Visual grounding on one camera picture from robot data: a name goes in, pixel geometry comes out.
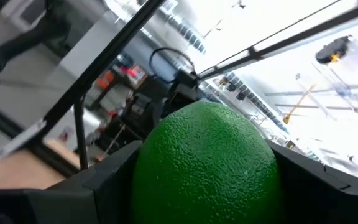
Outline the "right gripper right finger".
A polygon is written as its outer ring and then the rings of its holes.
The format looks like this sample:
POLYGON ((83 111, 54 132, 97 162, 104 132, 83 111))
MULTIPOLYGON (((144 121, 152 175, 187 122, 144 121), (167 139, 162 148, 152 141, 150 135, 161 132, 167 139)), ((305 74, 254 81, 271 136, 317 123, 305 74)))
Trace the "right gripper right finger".
POLYGON ((289 224, 358 224, 358 177, 266 143, 277 160, 289 224))

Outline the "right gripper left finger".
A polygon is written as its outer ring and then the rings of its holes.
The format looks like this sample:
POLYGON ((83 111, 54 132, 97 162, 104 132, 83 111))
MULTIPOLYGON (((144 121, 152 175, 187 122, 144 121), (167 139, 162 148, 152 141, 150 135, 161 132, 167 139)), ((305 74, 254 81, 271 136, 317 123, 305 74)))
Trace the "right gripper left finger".
POLYGON ((142 141, 45 190, 0 189, 0 224, 132 224, 131 183, 142 141))

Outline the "green lime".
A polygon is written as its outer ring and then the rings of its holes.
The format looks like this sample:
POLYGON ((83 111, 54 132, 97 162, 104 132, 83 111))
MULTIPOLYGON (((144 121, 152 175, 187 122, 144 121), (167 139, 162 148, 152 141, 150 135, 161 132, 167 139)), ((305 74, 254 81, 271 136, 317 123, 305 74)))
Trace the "green lime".
POLYGON ((243 116, 198 101, 149 134, 132 181, 134 224, 284 224, 275 156, 243 116))

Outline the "black shelf unit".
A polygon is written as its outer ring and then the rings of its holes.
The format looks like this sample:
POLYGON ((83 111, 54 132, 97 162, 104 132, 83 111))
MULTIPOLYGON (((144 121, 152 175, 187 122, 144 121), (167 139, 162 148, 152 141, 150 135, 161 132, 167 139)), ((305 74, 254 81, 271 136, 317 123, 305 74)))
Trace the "black shelf unit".
MULTIPOLYGON (((133 88, 128 68, 110 66, 107 70, 113 72, 114 80, 105 90, 100 90, 95 81, 91 90, 97 95, 89 95, 91 102, 86 106, 102 116, 101 125, 85 138, 86 145, 97 145, 106 154, 132 141, 143 141, 160 121, 167 99, 169 86, 161 78, 148 75, 138 88, 133 88)), ((105 79, 104 73, 99 78, 105 79)))

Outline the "framed picture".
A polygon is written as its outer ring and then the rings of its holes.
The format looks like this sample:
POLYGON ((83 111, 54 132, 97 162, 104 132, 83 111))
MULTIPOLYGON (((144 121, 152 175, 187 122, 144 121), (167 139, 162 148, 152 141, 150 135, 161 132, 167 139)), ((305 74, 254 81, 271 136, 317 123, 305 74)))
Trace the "framed picture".
POLYGON ((144 68, 138 64, 128 68, 126 73, 133 88, 138 88, 149 75, 144 68))

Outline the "silver metal bracket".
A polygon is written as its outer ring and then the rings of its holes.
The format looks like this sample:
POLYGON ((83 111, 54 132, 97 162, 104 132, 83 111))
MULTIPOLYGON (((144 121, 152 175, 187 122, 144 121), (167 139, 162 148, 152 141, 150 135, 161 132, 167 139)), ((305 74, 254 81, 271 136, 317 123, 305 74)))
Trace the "silver metal bracket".
POLYGON ((27 141, 38 134, 45 126, 47 122, 40 119, 32 126, 21 132, 18 136, 14 137, 4 147, 0 148, 0 159, 7 157, 10 153, 20 149, 27 141))

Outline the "black metal table frame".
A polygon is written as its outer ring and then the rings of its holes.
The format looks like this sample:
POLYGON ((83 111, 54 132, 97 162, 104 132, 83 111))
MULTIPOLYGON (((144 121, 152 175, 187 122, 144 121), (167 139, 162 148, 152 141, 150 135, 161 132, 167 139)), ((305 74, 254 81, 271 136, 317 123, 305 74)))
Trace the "black metal table frame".
POLYGON ((107 67, 114 57, 117 57, 121 50, 136 35, 140 28, 155 14, 156 10, 165 0, 148 0, 140 10, 127 22, 127 24, 116 34, 102 52, 87 66, 86 70, 63 94, 50 111, 42 118, 46 126, 25 145, 42 145, 41 139, 58 123, 63 115, 74 107, 75 127, 77 131, 77 143, 80 153, 80 169, 88 168, 88 159, 85 149, 85 133, 83 131, 83 102, 86 92, 90 89, 91 83, 107 67))

